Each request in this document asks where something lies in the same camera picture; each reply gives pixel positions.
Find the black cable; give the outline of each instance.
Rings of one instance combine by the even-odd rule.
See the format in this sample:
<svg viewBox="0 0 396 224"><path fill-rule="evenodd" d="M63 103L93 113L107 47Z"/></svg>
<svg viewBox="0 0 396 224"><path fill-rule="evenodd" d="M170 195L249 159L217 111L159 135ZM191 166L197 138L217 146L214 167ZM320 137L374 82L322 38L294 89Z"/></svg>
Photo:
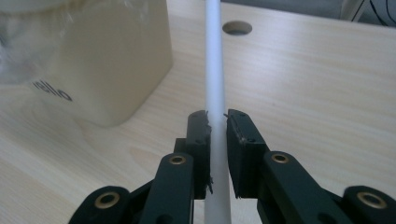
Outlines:
<svg viewBox="0 0 396 224"><path fill-rule="evenodd" d="M386 2L386 5L387 5L387 13L388 13L388 16L389 16L390 20L393 21L394 23L396 23L396 20L394 20L394 19L390 16L390 13L389 13L389 1L388 1L388 0L387 0L387 2Z"/></svg>
<svg viewBox="0 0 396 224"><path fill-rule="evenodd" d="M372 0L370 0L370 5L372 6L373 12L375 13L375 15L376 15L376 17L378 18L379 22L381 22L381 24L382 24L383 26L388 26L387 23L384 22L384 21L379 17L378 13L376 13L376 9L375 9L375 6L374 6Z"/></svg>

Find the wooden table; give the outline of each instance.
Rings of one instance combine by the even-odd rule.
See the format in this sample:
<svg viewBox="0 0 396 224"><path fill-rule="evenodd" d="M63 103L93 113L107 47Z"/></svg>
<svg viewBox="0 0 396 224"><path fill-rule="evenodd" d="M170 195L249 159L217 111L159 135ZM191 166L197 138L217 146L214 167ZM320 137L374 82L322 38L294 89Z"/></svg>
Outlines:
<svg viewBox="0 0 396 224"><path fill-rule="evenodd" d="M168 0L174 66L125 123L100 128L47 110L24 87L0 89L0 223L66 223L106 185L134 190L205 108L205 2ZM366 185L396 198L396 31L222 5L226 104L248 113L268 146L329 191ZM232 199L233 223L259 223ZM195 223L204 204L195 204Z"/></svg>

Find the plastic container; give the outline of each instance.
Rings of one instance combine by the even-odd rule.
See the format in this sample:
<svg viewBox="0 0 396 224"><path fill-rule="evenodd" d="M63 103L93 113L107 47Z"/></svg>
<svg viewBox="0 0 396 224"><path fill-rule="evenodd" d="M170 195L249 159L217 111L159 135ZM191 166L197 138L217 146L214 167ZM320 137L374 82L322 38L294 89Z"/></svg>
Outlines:
<svg viewBox="0 0 396 224"><path fill-rule="evenodd" d="M172 66L165 0L0 0L0 43L1 81L101 126L131 117Z"/></svg>

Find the white tube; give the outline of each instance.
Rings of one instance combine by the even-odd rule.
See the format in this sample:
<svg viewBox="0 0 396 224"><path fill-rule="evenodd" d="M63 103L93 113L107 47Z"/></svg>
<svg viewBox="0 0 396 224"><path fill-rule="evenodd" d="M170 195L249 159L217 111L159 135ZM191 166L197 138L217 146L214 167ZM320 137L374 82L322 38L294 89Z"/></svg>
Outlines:
<svg viewBox="0 0 396 224"><path fill-rule="evenodd" d="M205 199L205 224L231 223L221 44L220 0L206 0L206 110L212 127L210 173L213 194Z"/></svg>

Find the table hole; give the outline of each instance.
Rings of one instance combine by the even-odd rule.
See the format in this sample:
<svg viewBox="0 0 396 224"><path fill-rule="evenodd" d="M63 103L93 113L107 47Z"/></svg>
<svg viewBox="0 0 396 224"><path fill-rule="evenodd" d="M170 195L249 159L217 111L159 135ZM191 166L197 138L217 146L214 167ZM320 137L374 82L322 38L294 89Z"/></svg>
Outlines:
<svg viewBox="0 0 396 224"><path fill-rule="evenodd" d="M252 26L245 21L228 21L222 30L228 35L248 35L252 30Z"/></svg>

